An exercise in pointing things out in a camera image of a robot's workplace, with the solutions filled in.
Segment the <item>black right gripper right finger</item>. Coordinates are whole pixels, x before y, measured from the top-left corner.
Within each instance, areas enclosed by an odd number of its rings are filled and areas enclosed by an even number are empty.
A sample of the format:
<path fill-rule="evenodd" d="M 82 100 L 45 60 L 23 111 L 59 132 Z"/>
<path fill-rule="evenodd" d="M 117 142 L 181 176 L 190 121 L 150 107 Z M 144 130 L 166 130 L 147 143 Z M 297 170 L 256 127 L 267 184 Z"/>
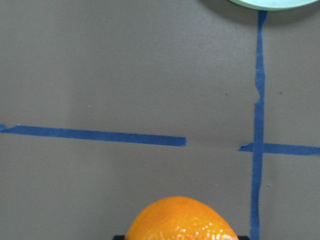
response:
<path fill-rule="evenodd" d="M 239 239 L 239 240 L 249 240 L 249 237 L 246 236 L 246 235 L 239 235 L 239 236 L 238 236 L 238 239 Z"/>

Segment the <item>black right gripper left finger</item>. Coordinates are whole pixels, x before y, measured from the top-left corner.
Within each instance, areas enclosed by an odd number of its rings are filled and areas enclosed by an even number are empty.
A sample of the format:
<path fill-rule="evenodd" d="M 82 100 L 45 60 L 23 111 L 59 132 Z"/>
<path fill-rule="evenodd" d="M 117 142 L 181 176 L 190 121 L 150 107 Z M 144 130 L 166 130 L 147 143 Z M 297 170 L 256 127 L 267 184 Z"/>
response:
<path fill-rule="evenodd" d="M 114 235 L 112 240 L 125 240 L 126 237 L 124 235 Z"/>

